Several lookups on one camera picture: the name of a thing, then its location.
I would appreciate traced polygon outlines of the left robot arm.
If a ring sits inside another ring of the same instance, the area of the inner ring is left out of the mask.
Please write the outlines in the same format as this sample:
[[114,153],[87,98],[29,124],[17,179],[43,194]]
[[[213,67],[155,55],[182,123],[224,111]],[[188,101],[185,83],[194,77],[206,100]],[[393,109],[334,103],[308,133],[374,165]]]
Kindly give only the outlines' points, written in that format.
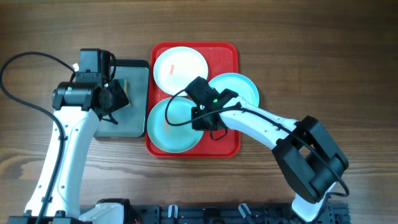
[[125,82],[61,82],[53,92],[52,137],[39,182],[22,216],[8,223],[122,223],[124,206],[99,206],[80,215],[80,187],[90,142],[103,116],[129,100]]

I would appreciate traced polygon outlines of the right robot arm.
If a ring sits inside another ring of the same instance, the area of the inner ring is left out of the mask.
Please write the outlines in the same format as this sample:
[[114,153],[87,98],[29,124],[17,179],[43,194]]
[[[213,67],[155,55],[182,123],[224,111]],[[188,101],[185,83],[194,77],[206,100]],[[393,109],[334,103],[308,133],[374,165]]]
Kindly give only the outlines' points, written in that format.
[[223,127],[244,133],[265,145],[295,192],[292,210],[302,221],[312,222],[331,196],[348,197],[342,175],[349,162],[325,127],[312,116],[283,118],[246,101],[235,91],[188,87],[195,102],[196,128]]

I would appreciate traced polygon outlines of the green yellow sponge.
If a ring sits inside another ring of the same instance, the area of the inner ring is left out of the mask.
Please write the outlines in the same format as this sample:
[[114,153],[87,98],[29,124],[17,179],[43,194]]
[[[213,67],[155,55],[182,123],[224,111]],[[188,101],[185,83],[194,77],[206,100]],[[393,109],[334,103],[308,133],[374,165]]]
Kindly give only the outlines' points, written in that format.
[[125,79],[118,79],[119,84],[121,85],[121,87],[123,88],[123,91],[126,95],[126,99],[128,100],[128,104],[127,106],[130,105],[130,99],[129,99],[129,84],[128,81]]

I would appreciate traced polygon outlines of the black tray with water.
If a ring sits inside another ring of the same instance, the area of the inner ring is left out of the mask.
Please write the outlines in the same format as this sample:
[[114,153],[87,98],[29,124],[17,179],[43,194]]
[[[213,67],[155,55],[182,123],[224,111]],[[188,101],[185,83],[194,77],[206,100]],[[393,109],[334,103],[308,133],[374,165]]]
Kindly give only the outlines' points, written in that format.
[[115,78],[125,83],[129,104],[112,113],[118,124],[100,121],[95,138],[141,138],[146,131],[149,63],[117,59]]

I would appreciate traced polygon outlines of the red plastic tray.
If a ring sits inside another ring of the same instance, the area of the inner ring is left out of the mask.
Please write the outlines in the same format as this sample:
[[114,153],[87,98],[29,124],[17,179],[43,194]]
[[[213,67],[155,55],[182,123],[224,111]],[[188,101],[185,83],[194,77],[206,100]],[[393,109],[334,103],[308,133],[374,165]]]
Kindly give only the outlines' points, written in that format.
[[[239,72],[239,55],[233,44],[229,42],[160,42],[152,48],[150,55],[150,78],[147,98],[147,112],[163,99],[170,95],[163,92],[155,83],[153,68],[156,59],[167,49],[172,47],[190,47],[197,50],[204,56],[208,68],[208,79],[221,75],[223,73]],[[147,151],[158,158],[184,158],[184,159],[210,159],[210,158],[229,158],[234,156],[241,146],[241,134],[239,131],[229,130],[221,139],[214,141],[211,137],[220,137],[224,134],[223,130],[205,131],[202,139],[192,149],[181,153],[169,153],[162,151],[145,136],[145,145]]]

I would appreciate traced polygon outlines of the white round plate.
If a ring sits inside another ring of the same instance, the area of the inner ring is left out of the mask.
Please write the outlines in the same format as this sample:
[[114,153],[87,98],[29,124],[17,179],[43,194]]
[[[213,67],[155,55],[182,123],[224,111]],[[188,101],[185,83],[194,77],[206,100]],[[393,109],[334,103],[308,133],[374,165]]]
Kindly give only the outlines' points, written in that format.
[[172,47],[155,60],[153,76],[157,86],[169,95],[175,95],[197,77],[208,78],[208,64],[197,50],[190,47]]

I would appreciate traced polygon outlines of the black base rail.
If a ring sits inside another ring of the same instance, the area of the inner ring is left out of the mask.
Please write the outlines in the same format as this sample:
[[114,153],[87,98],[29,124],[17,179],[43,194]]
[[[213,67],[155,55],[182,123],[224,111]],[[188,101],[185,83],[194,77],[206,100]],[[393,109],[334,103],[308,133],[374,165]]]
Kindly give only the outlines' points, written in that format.
[[288,203],[264,205],[176,206],[134,205],[131,223],[204,224],[204,223],[303,223]]

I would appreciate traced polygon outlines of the teal plate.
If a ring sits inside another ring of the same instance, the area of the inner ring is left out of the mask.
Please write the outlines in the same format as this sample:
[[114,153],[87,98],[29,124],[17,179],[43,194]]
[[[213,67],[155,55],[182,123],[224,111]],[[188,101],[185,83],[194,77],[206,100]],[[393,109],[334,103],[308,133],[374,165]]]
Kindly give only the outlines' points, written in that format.
[[[150,140],[161,151],[181,153],[193,148],[204,131],[196,131],[191,124],[171,126],[165,119],[165,109],[170,98],[157,103],[149,113],[147,133]],[[182,123],[192,117],[191,108],[195,104],[188,98],[176,97],[168,107],[167,118],[171,123]]]
[[256,85],[246,76],[240,73],[224,73],[212,78],[209,86],[215,88],[219,93],[225,89],[236,92],[248,103],[259,106],[259,91]]

